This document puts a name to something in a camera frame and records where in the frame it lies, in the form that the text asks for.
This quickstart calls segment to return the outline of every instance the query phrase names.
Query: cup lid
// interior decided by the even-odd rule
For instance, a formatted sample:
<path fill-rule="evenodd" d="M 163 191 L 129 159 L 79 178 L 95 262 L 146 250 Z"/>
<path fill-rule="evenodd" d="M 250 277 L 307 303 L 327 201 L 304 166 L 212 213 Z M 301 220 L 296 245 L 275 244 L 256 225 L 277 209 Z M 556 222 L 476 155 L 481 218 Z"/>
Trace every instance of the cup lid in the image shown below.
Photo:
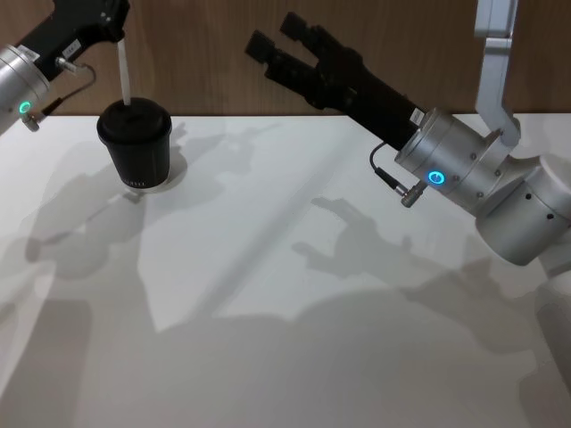
<path fill-rule="evenodd" d="M 117 101 L 107 107 L 97 121 L 97 133 L 105 144 L 153 143 L 171 129 L 169 113 L 145 98 L 133 98 L 130 106 Z"/>

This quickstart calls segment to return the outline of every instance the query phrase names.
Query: black robot arm segment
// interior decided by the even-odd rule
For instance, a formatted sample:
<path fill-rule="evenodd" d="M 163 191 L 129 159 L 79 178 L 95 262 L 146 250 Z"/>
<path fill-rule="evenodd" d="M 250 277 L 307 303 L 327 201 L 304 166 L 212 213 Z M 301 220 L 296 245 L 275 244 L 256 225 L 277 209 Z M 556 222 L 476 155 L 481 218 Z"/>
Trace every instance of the black robot arm segment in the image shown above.
<path fill-rule="evenodd" d="M 54 0 L 54 11 L 16 45 L 50 81 L 62 72 L 56 58 L 75 61 L 99 42 L 119 42 L 128 0 Z"/>
<path fill-rule="evenodd" d="M 267 78 L 305 97 L 318 109 L 347 114 L 397 151 L 414 136 L 424 112 L 375 77 L 357 52 L 321 27 L 309 28 L 294 13 L 287 15 L 281 31 L 301 41 L 319 63 L 313 68 L 299 61 L 256 31 L 246 52 L 257 62 L 268 64 Z"/>

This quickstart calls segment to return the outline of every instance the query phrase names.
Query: green led light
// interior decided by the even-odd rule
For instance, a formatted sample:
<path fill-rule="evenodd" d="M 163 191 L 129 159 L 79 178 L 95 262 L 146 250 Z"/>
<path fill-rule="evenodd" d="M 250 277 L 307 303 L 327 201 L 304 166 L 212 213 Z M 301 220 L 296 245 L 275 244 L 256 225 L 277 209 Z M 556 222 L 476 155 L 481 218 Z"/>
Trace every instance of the green led light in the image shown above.
<path fill-rule="evenodd" d="M 24 101 L 20 104 L 20 114 L 26 114 L 32 109 L 32 103 L 30 101 Z"/>

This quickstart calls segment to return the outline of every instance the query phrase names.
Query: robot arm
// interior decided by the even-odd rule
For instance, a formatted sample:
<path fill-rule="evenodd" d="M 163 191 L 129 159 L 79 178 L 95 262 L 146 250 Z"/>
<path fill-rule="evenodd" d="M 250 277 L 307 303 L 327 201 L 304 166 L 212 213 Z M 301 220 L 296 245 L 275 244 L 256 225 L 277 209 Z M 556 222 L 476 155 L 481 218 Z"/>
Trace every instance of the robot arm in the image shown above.
<path fill-rule="evenodd" d="M 419 179 L 410 190 L 371 163 L 375 172 L 411 207 L 428 187 L 476 217 L 484 241 L 501 257 L 526 265 L 571 227 L 571 165 L 546 155 L 509 156 L 519 124 L 503 105 L 517 2 L 479 4 L 476 34 L 486 36 L 476 108 L 492 131 L 480 136 L 449 113 L 425 112 L 372 76 L 360 55 L 321 27 L 308 28 L 290 13 L 282 32 L 300 40 L 319 63 L 312 68 L 276 49 L 256 31 L 246 52 L 267 63 L 266 76 L 317 108 L 349 115 L 394 148 L 397 163 Z"/>
<path fill-rule="evenodd" d="M 17 47 L 0 51 L 0 135 L 41 104 L 50 82 L 89 47 L 119 42 L 128 0 L 54 0 L 54 11 Z"/>

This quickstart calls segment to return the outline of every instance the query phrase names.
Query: wooden wall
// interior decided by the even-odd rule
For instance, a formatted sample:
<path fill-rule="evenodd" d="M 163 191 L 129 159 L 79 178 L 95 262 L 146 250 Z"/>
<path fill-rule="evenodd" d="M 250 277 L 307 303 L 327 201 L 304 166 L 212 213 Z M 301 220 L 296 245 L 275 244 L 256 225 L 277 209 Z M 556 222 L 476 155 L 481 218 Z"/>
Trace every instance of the wooden wall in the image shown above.
<path fill-rule="evenodd" d="M 50 13 L 52 0 L 0 0 L 0 40 L 16 43 Z M 571 1 L 520 0 L 508 103 L 516 111 L 571 111 Z M 472 111 L 482 58 L 474 40 L 476 0 L 131 0 L 127 42 L 135 95 L 172 114 L 307 114 L 296 95 L 268 82 L 244 54 L 254 29 L 313 61 L 279 35 L 296 11 L 365 57 L 388 84 L 425 108 Z M 60 113 L 94 114 L 120 98 L 116 51 L 82 58 L 97 87 Z M 60 78 L 56 92 L 75 84 Z"/>

